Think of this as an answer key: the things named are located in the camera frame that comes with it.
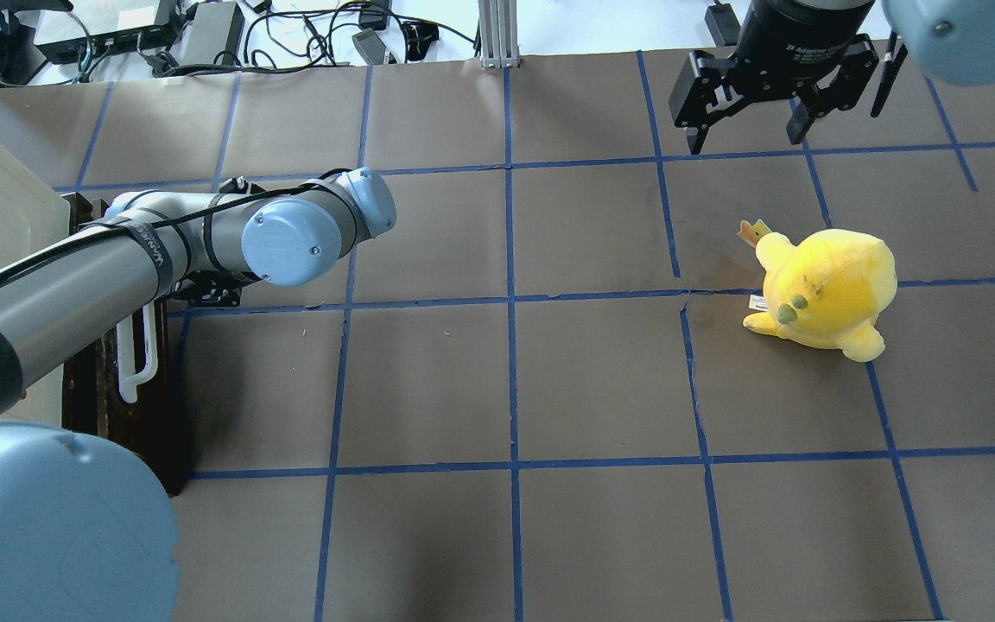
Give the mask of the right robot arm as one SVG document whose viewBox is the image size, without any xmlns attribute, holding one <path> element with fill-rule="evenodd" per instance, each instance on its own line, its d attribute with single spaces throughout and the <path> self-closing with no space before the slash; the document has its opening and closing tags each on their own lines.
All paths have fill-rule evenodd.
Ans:
<svg viewBox="0 0 995 622">
<path fill-rule="evenodd" d="M 877 51 L 862 23 L 871 1 L 754 1 L 726 58 L 696 50 L 681 67 L 669 110 L 702 152 L 708 131 L 747 106 L 791 101 L 786 125 L 801 144 L 814 123 L 860 102 L 873 76 L 870 114 L 884 109 L 907 59 L 953 86 L 995 83 L 995 1 L 884 1 L 887 48 Z"/>
</svg>

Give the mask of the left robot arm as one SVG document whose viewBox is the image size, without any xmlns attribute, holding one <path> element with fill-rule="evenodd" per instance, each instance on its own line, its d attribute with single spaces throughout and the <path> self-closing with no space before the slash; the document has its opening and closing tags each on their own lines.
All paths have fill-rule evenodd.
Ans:
<svg viewBox="0 0 995 622">
<path fill-rule="evenodd" d="M 269 192 L 146 190 L 0 269 L 0 621 L 167 621 L 181 574 L 153 470 L 114 441 L 4 420 L 24 391 L 196 273 L 301 286 L 396 224 L 370 167 Z"/>
</svg>

